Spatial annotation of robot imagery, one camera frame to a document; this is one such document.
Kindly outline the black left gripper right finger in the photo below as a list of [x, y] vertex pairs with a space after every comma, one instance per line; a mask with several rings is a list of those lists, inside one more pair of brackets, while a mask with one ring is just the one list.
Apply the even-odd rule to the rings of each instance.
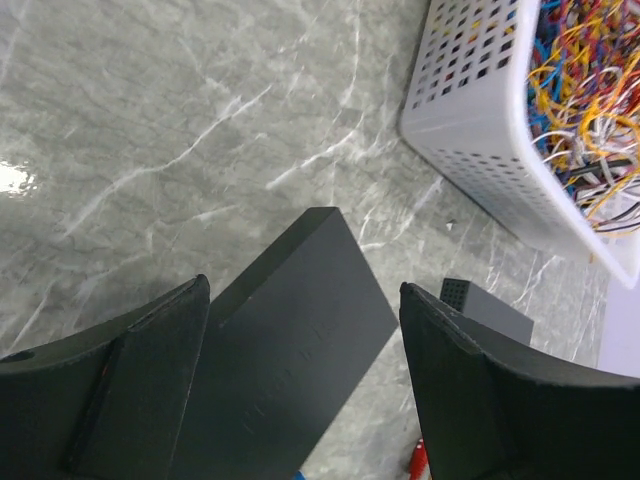
[[413, 283], [400, 326], [436, 479], [635, 479], [639, 382], [548, 355]]

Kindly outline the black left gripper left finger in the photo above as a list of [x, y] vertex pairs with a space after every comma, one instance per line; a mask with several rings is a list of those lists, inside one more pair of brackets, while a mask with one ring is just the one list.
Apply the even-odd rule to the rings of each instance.
[[124, 315], [2, 358], [2, 478], [167, 478], [209, 300], [198, 275]]

